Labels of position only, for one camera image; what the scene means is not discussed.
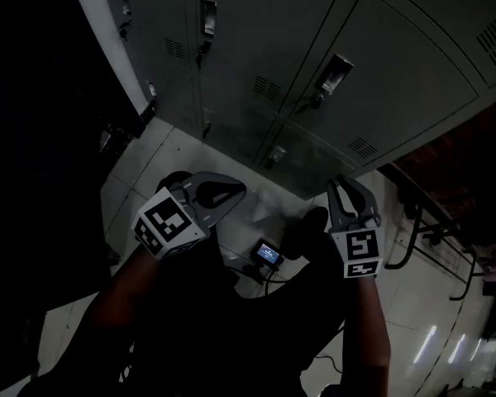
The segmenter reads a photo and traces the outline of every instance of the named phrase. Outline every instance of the small screen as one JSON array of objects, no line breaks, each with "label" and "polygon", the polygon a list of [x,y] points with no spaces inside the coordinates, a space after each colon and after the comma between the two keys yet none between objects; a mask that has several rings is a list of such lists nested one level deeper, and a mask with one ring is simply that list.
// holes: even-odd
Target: small screen
[{"label": "small screen", "polygon": [[279,258],[279,253],[277,251],[272,250],[270,247],[266,246],[265,244],[262,244],[259,250],[257,251],[257,254],[263,258],[265,258],[267,261],[269,261],[272,265],[278,260]]}]

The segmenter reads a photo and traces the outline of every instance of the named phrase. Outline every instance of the floor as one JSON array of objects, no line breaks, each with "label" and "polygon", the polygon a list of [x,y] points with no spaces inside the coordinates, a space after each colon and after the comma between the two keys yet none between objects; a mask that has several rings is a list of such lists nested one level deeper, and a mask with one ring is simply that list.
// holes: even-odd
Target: floor
[{"label": "floor", "polygon": [[[234,267],[250,263],[249,252],[261,237],[278,245],[289,218],[301,217],[313,206],[328,206],[327,194],[303,201],[155,118],[142,138],[129,145],[101,191],[106,240],[122,261],[138,244],[130,231],[134,214],[152,197],[159,181],[175,170],[218,172],[246,184],[248,194],[245,199],[217,225],[224,261]],[[377,199],[385,228],[386,260],[400,261],[406,253],[412,224],[403,217],[396,187],[377,171],[364,175],[359,181]],[[447,246],[428,250],[449,264],[458,275],[468,276],[468,263]],[[285,261],[278,276],[289,279],[306,264],[303,258]],[[479,339],[492,304],[491,298],[481,295],[481,277],[474,278],[464,301],[451,302],[449,296],[461,294],[464,285],[414,254],[401,270],[382,269],[376,281],[392,347],[390,396],[405,397],[417,393],[419,397],[432,397],[445,384],[454,386],[465,378],[465,385],[481,385],[492,374],[496,341]],[[247,298],[263,293],[262,287],[246,277],[240,279],[237,291]],[[41,374],[49,371],[59,360],[93,297],[48,313],[39,353]],[[323,354],[333,356],[340,369],[342,340],[343,333],[323,351]],[[301,381],[308,396],[316,397],[327,384],[337,383],[340,378],[329,359],[315,359],[302,373]],[[0,395],[16,395],[20,388],[17,385]]]}]

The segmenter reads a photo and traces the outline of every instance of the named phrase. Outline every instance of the person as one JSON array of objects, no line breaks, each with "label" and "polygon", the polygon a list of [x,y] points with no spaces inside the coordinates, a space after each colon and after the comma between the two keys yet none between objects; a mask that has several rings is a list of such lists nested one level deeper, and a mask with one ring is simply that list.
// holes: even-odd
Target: person
[{"label": "person", "polygon": [[301,372],[344,319],[341,383],[322,396],[387,396],[390,344],[374,278],[343,278],[327,219],[315,208],[285,236],[282,250],[309,263],[256,299],[236,293],[214,228],[161,261],[138,246],[90,304],[55,368],[20,396],[305,396]]}]

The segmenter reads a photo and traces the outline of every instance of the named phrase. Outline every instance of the display screen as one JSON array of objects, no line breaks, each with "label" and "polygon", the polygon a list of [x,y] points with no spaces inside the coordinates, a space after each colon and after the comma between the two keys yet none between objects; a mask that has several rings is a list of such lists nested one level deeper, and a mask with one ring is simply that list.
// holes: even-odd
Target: display screen
[{"label": "display screen", "polygon": [[257,254],[269,261],[272,265],[279,259],[279,253],[272,250],[265,244],[261,244],[261,247],[257,251]]}]

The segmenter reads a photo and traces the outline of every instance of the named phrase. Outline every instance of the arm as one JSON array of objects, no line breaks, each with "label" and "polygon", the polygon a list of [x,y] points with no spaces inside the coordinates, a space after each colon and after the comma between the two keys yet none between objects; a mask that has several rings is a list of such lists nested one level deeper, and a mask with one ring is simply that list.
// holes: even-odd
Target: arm
[{"label": "arm", "polygon": [[134,340],[158,266],[159,262],[142,245],[138,246],[90,304],[57,366],[29,383],[22,397],[55,395],[56,390],[62,391],[62,384],[67,384],[68,392],[73,394],[102,388],[106,381],[117,382],[114,375],[119,375],[121,359]]},{"label": "arm", "polygon": [[342,385],[362,395],[388,395],[388,330],[372,276],[349,281],[349,300],[344,331]]}]

